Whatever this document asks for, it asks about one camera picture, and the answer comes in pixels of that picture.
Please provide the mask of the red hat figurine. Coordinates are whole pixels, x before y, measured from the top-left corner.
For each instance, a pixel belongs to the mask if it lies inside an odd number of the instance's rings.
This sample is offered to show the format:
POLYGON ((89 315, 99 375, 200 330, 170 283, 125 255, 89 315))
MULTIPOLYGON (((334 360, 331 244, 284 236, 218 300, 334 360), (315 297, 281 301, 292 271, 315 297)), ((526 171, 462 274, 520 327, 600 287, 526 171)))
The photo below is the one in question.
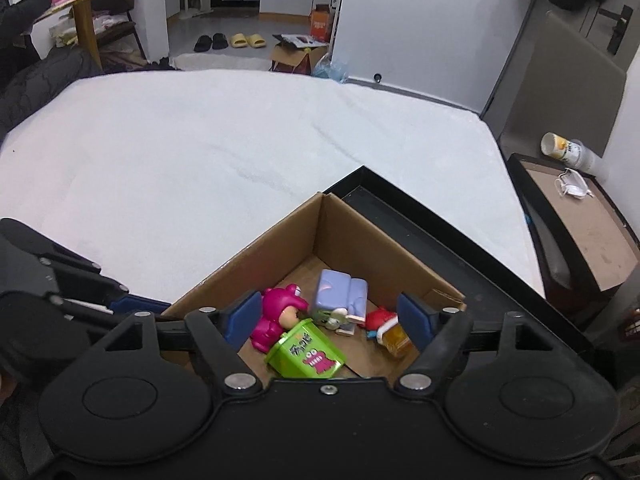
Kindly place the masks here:
POLYGON ((369 340, 374 340, 391 356, 400 359, 412 348, 411 340, 401 327, 398 315, 384 308, 368 312, 364 329, 369 340))

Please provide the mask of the pink bear figurine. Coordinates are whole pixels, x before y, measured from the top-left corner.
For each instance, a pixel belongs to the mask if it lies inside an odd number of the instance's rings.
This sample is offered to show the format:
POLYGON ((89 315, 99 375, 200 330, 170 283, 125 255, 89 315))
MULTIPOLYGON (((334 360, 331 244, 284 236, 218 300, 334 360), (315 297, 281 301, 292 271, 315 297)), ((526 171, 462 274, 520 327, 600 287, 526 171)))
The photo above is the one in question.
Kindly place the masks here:
POLYGON ((299 322, 299 313, 306 313, 308 307, 308 301, 302 297, 302 290, 296 284, 265 289, 262 293, 262 316, 250 334, 252 346, 268 353, 280 337, 299 322))

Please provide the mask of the green monster toy box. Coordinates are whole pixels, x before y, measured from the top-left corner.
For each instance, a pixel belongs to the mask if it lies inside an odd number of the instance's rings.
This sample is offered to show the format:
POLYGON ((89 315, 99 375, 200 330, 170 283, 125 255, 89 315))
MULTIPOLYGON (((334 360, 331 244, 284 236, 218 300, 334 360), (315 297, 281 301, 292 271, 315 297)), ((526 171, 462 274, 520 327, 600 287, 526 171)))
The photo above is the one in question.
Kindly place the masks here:
POLYGON ((288 379, 332 378, 346 364, 344 354, 310 318, 283 334, 265 356, 265 363, 288 379))

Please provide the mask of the black shallow tray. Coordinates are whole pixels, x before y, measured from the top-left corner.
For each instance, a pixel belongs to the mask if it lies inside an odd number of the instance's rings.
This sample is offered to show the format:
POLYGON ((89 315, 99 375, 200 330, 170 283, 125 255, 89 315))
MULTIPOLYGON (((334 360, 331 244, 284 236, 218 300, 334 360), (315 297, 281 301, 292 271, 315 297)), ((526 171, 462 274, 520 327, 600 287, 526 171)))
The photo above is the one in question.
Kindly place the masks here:
POLYGON ((326 189, 363 214, 465 296, 472 314, 497 322, 511 310, 533 315, 616 390, 634 374, 632 366, 598 348, 514 272, 438 214, 379 174, 362 166, 326 189))

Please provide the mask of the small pale green figurine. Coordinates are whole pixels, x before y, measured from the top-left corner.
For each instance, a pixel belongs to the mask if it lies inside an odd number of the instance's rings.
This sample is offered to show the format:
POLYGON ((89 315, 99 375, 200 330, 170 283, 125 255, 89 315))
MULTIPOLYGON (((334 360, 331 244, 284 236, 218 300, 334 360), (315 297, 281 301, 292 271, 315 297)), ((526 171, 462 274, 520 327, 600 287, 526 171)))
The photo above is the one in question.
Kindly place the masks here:
POLYGON ((312 317, 314 322, 330 332, 342 336, 354 336, 356 325, 349 322, 347 315, 348 311, 345 308, 337 308, 334 310, 315 310, 312 317))

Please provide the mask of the lavender block toy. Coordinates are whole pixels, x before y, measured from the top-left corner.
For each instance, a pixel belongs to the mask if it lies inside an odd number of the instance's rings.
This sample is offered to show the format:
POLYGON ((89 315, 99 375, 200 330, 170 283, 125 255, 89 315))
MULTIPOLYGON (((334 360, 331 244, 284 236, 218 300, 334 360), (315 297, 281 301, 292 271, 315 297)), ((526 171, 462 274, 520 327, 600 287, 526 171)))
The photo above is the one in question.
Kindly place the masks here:
POLYGON ((324 269, 314 294, 314 303, 309 314, 315 310, 345 308, 349 322, 363 324, 367 315, 368 283, 362 278, 352 278, 349 274, 324 269))

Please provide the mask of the black framed brown board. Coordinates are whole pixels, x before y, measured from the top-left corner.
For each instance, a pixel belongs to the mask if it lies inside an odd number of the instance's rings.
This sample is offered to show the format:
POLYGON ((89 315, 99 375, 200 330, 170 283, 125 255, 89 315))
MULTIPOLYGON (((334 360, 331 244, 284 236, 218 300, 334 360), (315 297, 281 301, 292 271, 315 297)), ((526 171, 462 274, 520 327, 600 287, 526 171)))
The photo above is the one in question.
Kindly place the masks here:
POLYGON ((560 191, 557 162, 513 154, 506 162, 525 207, 550 296, 605 300, 639 265, 639 239, 600 183, 585 177, 590 194, 578 200, 560 191))

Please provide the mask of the white face mask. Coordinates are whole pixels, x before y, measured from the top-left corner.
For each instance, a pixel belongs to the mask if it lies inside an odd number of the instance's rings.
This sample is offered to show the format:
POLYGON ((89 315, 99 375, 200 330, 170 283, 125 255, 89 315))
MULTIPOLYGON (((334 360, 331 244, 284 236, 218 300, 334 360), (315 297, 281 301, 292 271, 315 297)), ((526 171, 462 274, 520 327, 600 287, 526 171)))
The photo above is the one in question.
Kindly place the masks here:
POLYGON ((554 180, 554 186, 561 196, 570 196, 575 200, 584 200, 593 197, 589 185, 582 175, 570 168, 566 168, 554 180))

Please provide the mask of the person in black clothes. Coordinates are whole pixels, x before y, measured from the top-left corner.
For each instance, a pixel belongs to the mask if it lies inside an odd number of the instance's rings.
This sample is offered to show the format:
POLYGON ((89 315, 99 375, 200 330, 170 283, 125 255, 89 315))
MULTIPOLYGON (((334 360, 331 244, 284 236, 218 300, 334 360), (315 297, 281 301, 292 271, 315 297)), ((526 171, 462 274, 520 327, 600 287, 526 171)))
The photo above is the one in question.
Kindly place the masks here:
POLYGON ((42 58, 30 31, 53 0, 1 0, 1 135, 6 136, 75 81, 103 70, 82 47, 55 49, 42 58))

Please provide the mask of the open cardboard box floor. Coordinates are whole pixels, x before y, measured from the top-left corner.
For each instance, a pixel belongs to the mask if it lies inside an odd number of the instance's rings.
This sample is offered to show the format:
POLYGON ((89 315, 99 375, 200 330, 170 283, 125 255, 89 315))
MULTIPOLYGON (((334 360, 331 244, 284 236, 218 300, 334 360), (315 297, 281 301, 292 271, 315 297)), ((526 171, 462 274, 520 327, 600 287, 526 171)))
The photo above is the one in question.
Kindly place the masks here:
POLYGON ((276 46, 271 51, 270 70, 275 73, 310 75, 328 53, 329 44, 314 36, 274 35, 276 46))

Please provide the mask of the black slipper pair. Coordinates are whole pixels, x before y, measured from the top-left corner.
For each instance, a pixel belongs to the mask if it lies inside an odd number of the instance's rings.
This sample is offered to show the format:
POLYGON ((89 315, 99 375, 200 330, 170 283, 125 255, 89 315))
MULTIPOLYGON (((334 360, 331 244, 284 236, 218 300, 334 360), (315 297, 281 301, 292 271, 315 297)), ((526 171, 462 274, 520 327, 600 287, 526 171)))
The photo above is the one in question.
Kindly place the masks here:
POLYGON ((194 53, 205 53, 209 50, 224 50, 229 47, 227 36, 216 32, 213 36, 202 35, 198 37, 193 47, 194 53))

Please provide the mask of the yellow slipper pair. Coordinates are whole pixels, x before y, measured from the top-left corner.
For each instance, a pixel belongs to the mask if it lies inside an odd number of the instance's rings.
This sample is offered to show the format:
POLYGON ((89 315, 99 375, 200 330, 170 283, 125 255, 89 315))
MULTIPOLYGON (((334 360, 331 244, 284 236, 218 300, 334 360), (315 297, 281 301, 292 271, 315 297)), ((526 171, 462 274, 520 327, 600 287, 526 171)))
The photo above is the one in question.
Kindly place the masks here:
POLYGON ((251 47, 252 49, 263 49, 267 47, 266 40, 259 34, 245 36, 238 32, 230 39, 230 47, 233 49, 244 49, 251 47))

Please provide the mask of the orange box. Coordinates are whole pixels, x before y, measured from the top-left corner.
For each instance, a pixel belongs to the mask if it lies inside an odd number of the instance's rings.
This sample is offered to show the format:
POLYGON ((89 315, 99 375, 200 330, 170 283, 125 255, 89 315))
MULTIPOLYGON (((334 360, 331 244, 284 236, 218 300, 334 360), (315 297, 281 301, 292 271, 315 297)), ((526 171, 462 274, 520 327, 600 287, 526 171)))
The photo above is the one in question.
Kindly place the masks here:
POLYGON ((310 14, 310 34, 322 42, 329 42, 332 34, 333 13, 328 4, 317 4, 310 14))

